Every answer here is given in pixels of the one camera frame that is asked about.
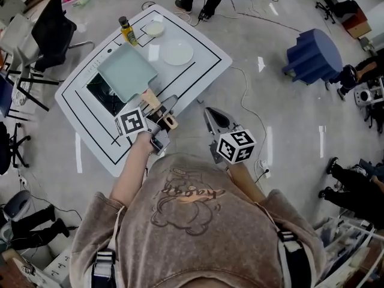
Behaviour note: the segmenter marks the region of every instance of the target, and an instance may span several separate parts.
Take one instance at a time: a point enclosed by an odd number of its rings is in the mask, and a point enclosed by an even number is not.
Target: gray floor
[[[118,27],[119,16],[133,17],[141,11],[145,1],[148,0],[91,0],[81,9],[69,9],[67,17],[79,27],[73,42],[92,40],[100,43]],[[174,0],[153,1],[170,11],[177,11],[173,6]],[[323,30],[332,38],[344,64],[355,65],[366,57],[358,42],[340,24],[332,25],[323,20],[320,11],[314,8],[316,1],[319,0],[253,0],[254,9],[264,18],[257,19],[251,17],[256,13],[247,11],[252,5],[250,0],[233,0],[233,5],[230,0],[223,0],[217,13],[240,18],[214,16],[196,27],[232,57],[233,66],[247,74],[249,90],[244,103],[260,115],[271,134],[260,155],[262,160],[271,164],[271,178],[261,179],[263,189],[266,192],[280,189],[313,224],[338,212],[337,207],[317,198],[319,190],[335,183],[324,174],[329,157],[336,155],[340,163],[347,166],[360,158],[376,163],[383,156],[380,147],[383,140],[374,128],[368,129],[363,120],[364,112],[357,108],[352,93],[343,103],[336,86],[328,92],[321,81],[311,86],[302,82],[292,83],[291,78],[281,72],[287,63],[286,50],[295,45],[299,31],[313,28]],[[196,23],[202,6],[203,0],[195,0],[193,23]],[[65,78],[90,49],[71,50],[66,63],[53,69],[50,75]],[[259,57],[265,64],[261,71]],[[253,165],[264,132],[260,121],[241,107],[244,90],[245,79],[241,71],[226,70],[204,92],[202,104],[195,101],[179,115],[179,127],[171,133],[172,144],[168,152],[189,152],[212,161],[208,149],[211,138],[204,125],[203,108],[217,107],[249,128],[258,141],[253,158],[247,162],[254,176]],[[35,86],[34,93],[50,106],[50,112],[46,113],[31,103],[22,108],[30,113],[28,116],[32,119],[32,122],[24,123],[25,132],[32,136],[32,141],[24,146],[24,155],[31,168],[22,169],[22,174],[35,196],[49,199],[60,208],[76,209],[84,214],[96,191],[108,195],[114,178],[85,144],[82,144],[83,173],[77,173],[75,131],[54,102],[55,88]],[[7,120],[8,125],[12,123],[12,120]],[[320,126],[326,130],[323,152],[320,150]],[[19,190],[17,171],[10,169],[0,178],[1,197],[6,202]],[[46,205],[35,201],[37,209]],[[79,223],[74,213],[61,212],[60,216],[68,225]],[[60,236],[50,246],[54,253],[58,253],[68,242]]]

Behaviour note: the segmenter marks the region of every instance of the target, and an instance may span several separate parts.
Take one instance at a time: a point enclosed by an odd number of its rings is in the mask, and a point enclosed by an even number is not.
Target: black and white marker cube
[[[256,140],[246,130],[220,135],[216,151],[228,162],[235,164],[251,157]]]
[[[115,124],[120,136],[131,136],[132,134],[146,131],[148,126],[139,107],[119,113],[115,118]]]

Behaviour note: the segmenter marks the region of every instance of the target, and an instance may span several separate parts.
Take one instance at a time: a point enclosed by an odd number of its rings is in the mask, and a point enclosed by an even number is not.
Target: small white dish
[[[161,58],[168,64],[180,66],[193,57],[193,48],[185,40],[172,40],[160,48]]]
[[[161,22],[151,22],[146,25],[145,32],[150,37],[159,37],[164,33],[164,25]]]

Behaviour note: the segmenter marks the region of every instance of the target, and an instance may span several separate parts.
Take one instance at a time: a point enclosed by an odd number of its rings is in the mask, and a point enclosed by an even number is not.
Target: hand
[[[376,176],[373,175],[373,176],[371,177],[371,182],[376,183],[377,181],[379,181],[378,178],[377,178]]]
[[[154,151],[154,147],[151,144],[151,139],[153,134],[147,131],[140,132],[136,140],[134,141],[134,146],[138,146],[140,149],[144,150],[148,154],[151,154]]]

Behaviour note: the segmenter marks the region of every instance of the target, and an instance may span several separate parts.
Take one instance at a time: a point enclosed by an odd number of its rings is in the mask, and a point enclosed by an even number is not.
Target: blue stool
[[[321,30],[303,32],[297,38],[297,45],[287,50],[289,65],[284,73],[295,72],[293,82],[312,84],[318,79],[328,81],[343,70],[341,56],[334,42]]]

